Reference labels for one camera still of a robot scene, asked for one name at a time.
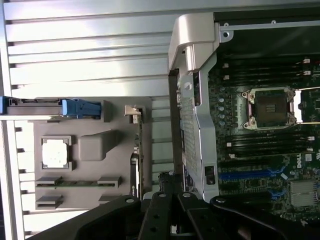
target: blue latch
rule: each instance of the blue latch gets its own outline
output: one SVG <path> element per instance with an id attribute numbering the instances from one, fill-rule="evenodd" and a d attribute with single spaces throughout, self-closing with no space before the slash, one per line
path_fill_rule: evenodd
<path id="1" fill-rule="evenodd" d="M 63 99 L 62 100 L 62 115 L 76 116 L 77 119 L 82 119 L 84 116 L 93 116 L 100 119 L 101 104 L 99 102 L 90 102 L 81 99 Z"/>
<path id="2" fill-rule="evenodd" d="M 9 107 L 9 99 L 12 97 L 0 96 L 0 114 L 7 114 L 7 107 Z"/>

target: motherboard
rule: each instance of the motherboard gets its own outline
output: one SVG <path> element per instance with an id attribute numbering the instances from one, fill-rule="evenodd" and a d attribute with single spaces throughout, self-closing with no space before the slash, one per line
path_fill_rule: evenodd
<path id="1" fill-rule="evenodd" d="M 219 193 L 320 219 L 320 56 L 218 58 L 209 73 Z"/>

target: cpu socket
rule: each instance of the cpu socket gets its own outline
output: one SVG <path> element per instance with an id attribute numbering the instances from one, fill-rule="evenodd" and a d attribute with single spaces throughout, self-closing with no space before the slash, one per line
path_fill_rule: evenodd
<path id="1" fill-rule="evenodd" d="M 295 90 L 289 87 L 253 88 L 241 93 L 247 99 L 248 130 L 284 129 L 296 123 Z"/>

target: sticker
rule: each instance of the sticker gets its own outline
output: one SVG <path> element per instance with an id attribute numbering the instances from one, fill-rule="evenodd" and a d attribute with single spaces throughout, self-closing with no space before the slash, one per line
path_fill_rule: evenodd
<path id="1" fill-rule="evenodd" d="M 305 155 L 305 161 L 306 162 L 311 162 L 312 161 L 312 154 L 308 153 Z"/>
<path id="2" fill-rule="evenodd" d="M 280 175 L 284 180 L 287 180 L 288 179 L 288 176 L 287 175 L 285 175 L 284 173 L 281 173 L 281 175 Z"/>

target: aluminum case wall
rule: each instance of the aluminum case wall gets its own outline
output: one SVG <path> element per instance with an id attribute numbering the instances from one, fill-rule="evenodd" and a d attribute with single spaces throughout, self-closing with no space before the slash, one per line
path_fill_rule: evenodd
<path id="1" fill-rule="evenodd" d="M 282 8 L 302 0 L 21 0 L 1 2 L 1 95 L 150 96 L 154 190 L 173 169 L 168 60 L 175 19 L 225 9 Z M 0 123 L 7 239 L 24 239 L 85 209 L 35 210 L 33 126 Z"/>

